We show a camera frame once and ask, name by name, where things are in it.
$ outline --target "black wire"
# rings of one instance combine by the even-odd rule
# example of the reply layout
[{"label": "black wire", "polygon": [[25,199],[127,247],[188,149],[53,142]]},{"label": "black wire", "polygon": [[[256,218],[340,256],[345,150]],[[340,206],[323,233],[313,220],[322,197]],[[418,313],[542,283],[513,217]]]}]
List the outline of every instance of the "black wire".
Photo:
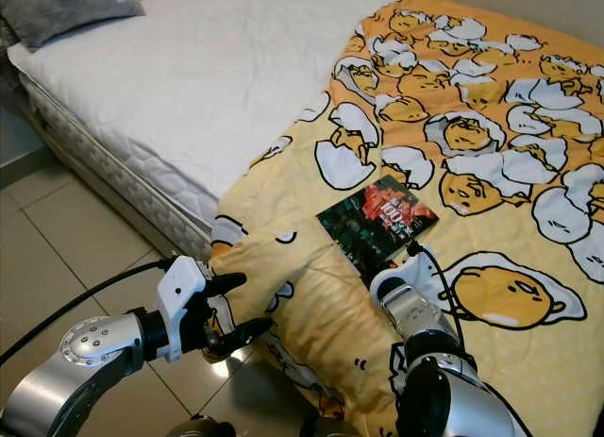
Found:
[{"label": "black wire", "polygon": [[449,285],[446,282],[446,278],[445,278],[445,274],[443,273],[443,269],[441,269],[441,266],[439,265],[439,263],[436,261],[436,259],[432,256],[432,254],[429,251],[427,251],[418,242],[412,241],[410,243],[410,245],[409,245],[409,248],[408,248],[409,254],[411,256],[415,256],[420,251],[423,251],[424,253],[426,253],[426,255],[429,257],[429,259],[432,262],[432,264],[434,264],[434,267],[436,267],[436,271],[438,272],[438,276],[440,277],[441,282],[443,283],[443,289],[445,289],[445,294],[446,294],[446,298],[447,298],[447,300],[449,302],[449,307],[451,309],[451,314],[453,314],[453,321],[455,322],[455,330],[457,331],[458,337],[460,338],[461,352],[465,352],[465,342],[463,341],[463,332],[461,331],[460,317],[455,312],[455,305],[453,304],[453,294],[451,293]]},{"label": "black wire", "polygon": [[53,322],[55,322],[57,319],[59,319],[62,315],[64,315],[65,313],[67,313],[70,310],[72,310],[73,308],[75,308],[77,305],[82,303],[87,298],[95,295],[96,293],[100,293],[101,291],[108,288],[112,284],[117,283],[118,281],[122,281],[123,279],[126,279],[128,277],[137,275],[140,272],[144,272],[145,270],[159,268],[159,269],[166,271],[170,268],[170,266],[175,261],[175,259],[176,258],[170,258],[170,259],[165,259],[165,260],[148,262],[147,264],[140,265],[139,267],[135,267],[133,269],[126,270],[125,272],[122,272],[121,274],[118,274],[115,277],[106,279],[105,281],[94,286],[93,288],[89,289],[85,293],[80,294],[79,296],[77,296],[76,298],[69,301],[68,303],[63,305],[61,308],[59,308],[58,310],[53,312],[46,319],[41,321],[37,326],[35,326],[28,333],[26,333],[19,341],[17,341],[14,345],[12,345],[6,352],[4,352],[2,355],[0,355],[0,366],[2,366],[4,363],[6,363],[8,361],[8,359],[10,359],[10,357],[12,357],[17,352],[19,352],[19,350],[21,350],[27,343],[29,343],[36,336],[38,336],[40,333],[42,333],[45,328],[50,326]]}]

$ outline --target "yellow blanket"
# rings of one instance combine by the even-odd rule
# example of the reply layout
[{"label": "yellow blanket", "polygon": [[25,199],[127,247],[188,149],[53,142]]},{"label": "yellow blanket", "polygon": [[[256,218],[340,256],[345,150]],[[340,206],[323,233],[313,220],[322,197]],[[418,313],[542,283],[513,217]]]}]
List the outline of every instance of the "yellow blanket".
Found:
[{"label": "yellow blanket", "polygon": [[283,371],[363,435],[396,435],[399,337],[315,215],[394,175],[440,217],[424,293],[534,435],[588,435],[604,401],[604,52],[445,0],[366,18],[328,89],[222,200],[222,331],[272,314]]}]

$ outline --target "bed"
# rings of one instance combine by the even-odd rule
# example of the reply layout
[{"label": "bed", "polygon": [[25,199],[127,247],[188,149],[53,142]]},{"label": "bed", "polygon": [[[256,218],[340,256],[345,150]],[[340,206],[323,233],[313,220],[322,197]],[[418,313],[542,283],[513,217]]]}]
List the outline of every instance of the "bed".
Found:
[{"label": "bed", "polygon": [[[583,29],[594,1],[556,27],[602,44]],[[535,0],[468,2],[546,20]],[[519,435],[592,431],[604,398],[600,49],[446,0],[144,8],[9,56],[48,144],[152,242],[202,259],[211,246],[217,273],[247,274],[212,302],[220,330],[271,312],[266,346],[320,411],[392,435],[402,344],[314,219],[388,172],[441,217],[423,242],[457,307],[433,279],[423,292],[461,317]],[[481,281],[530,306],[493,305]]]}]

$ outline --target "quilted mattress cover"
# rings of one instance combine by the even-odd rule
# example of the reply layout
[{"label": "quilted mattress cover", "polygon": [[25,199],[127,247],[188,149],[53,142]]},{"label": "quilted mattress cover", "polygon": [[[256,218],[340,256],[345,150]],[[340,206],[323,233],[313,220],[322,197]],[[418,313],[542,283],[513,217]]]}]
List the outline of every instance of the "quilted mattress cover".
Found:
[{"label": "quilted mattress cover", "polygon": [[325,87],[355,23],[388,1],[145,0],[144,17],[8,54],[126,168],[210,227],[218,199]]}]

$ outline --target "book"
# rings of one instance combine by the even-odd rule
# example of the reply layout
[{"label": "book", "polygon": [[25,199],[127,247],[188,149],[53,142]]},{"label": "book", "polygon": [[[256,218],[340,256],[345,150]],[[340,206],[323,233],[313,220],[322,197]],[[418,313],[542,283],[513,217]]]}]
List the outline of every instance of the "book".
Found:
[{"label": "book", "polygon": [[438,221],[436,214],[392,176],[385,176],[317,215],[367,287],[392,258]]}]

